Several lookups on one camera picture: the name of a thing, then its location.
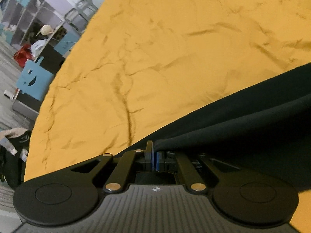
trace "bed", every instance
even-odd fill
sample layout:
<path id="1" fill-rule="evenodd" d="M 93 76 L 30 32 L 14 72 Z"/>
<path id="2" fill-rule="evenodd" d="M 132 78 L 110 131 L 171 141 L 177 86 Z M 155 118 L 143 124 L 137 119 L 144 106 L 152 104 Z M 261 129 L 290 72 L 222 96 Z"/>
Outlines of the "bed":
<path id="1" fill-rule="evenodd" d="M 296 185 L 292 223 L 310 231 L 310 12 L 311 0 L 106 0 L 50 85 L 25 180 L 150 138 L 208 146 Z"/>

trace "shelf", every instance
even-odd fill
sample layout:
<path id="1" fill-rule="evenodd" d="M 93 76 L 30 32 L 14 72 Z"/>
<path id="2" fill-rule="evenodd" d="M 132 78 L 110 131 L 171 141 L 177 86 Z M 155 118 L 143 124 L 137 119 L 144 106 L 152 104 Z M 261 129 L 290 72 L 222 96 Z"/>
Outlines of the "shelf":
<path id="1" fill-rule="evenodd" d="M 44 0 L 30 0 L 26 9 L 27 11 L 29 11 L 33 16 L 36 15 L 36 13 L 38 12 L 38 9 L 42 6 L 42 3 L 44 2 Z"/>
<path id="2" fill-rule="evenodd" d="M 21 42 L 20 42 L 21 45 L 23 45 L 23 44 L 25 44 L 25 43 L 27 42 L 27 40 L 25 40 L 25 38 L 28 37 L 28 34 L 27 34 L 27 33 L 28 33 L 29 30 L 31 29 L 31 26 L 33 25 L 34 22 L 37 21 L 38 23 L 41 23 L 41 24 L 43 25 L 43 23 L 40 22 L 35 16 L 33 16 L 32 20 L 31 20 L 30 23 L 29 23 L 28 28 L 27 28 L 26 31 L 25 31 L 24 36 L 23 36 L 22 39 L 21 39 Z"/>
<path id="3" fill-rule="evenodd" d="M 55 29 L 62 21 L 62 19 L 55 15 L 52 11 L 46 10 L 45 8 L 40 9 L 37 14 L 37 18 L 43 24 L 49 24 L 50 26 L 52 26 L 53 29 Z"/>
<path id="4" fill-rule="evenodd" d="M 12 13 L 12 17 L 10 19 L 10 24 L 17 25 L 21 15 L 23 13 L 24 7 L 21 4 L 17 4 L 15 10 Z"/>
<path id="5" fill-rule="evenodd" d="M 34 16 L 26 9 L 26 11 L 21 17 L 20 23 L 18 24 L 18 28 L 21 29 L 24 33 L 26 33 L 33 19 Z"/>
<path id="6" fill-rule="evenodd" d="M 19 28 L 17 28 L 16 29 L 16 31 L 15 31 L 15 33 L 13 34 L 13 37 L 12 37 L 12 41 L 11 41 L 11 45 L 13 46 L 13 45 L 15 45 L 15 44 L 20 44 L 20 42 L 21 42 L 21 39 L 23 38 L 23 36 L 24 36 L 24 32 L 21 30 L 21 29 L 19 29 Z"/>
<path id="7" fill-rule="evenodd" d="M 31 22 L 31 24 L 30 24 L 30 26 L 29 26 L 29 28 L 27 29 L 27 31 L 26 31 L 26 33 L 24 34 L 24 36 L 22 37 L 22 39 L 21 39 L 21 42 L 20 42 L 20 45 L 24 45 L 24 44 L 26 44 L 27 42 L 28 42 L 28 37 L 29 37 L 29 33 L 30 33 L 30 31 L 32 31 L 33 32 L 33 24 L 34 23 L 39 23 L 40 25 L 44 25 L 41 21 L 39 21 L 37 18 L 34 18 L 33 19 L 33 21 Z"/>
<path id="8" fill-rule="evenodd" d="M 17 6 L 18 2 L 15 0 L 9 0 L 7 3 L 7 7 L 5 9 L 5 12 L 3 14 L 2 22 L 8 22 L 10 23 L 12 15 L 14 13 L 14 10 Z"/>
<path id="9" fill-rule="evenodd" d="M 44 3 L 43 7 L 48 11 L 55 12 L 55 9 L 48 3 Z"/>

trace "silver rivet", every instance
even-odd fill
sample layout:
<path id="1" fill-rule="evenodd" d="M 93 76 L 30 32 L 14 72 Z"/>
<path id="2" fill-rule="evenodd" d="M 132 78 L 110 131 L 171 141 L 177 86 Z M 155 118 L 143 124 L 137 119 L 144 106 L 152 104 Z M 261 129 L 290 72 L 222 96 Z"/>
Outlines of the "silver rivet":
<path id="1" fill-rule="evenodd" d="M 191 189 L 194 191 L 203 191 L 204 189 L 206 189 L 206 185 L 202 183 L 194 183 L 191 185 Z"/>
<path id="2" fill-rule="evenodd" d="M 109 183 L 106 185 L 106 189 L 109 191 L 117 191 L 121 188 L 121 185 L 119 183 Z"/>

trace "black device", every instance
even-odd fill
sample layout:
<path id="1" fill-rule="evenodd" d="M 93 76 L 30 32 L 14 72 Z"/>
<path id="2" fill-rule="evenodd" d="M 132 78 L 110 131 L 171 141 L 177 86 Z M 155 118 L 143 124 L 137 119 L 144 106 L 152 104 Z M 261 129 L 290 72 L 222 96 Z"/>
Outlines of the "black device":
<path id="1" fill-rule="evenodd" d="M 290 184 L 202 154 L 103 154 L 17 188 L 16 233 L 294 233 Z"/>

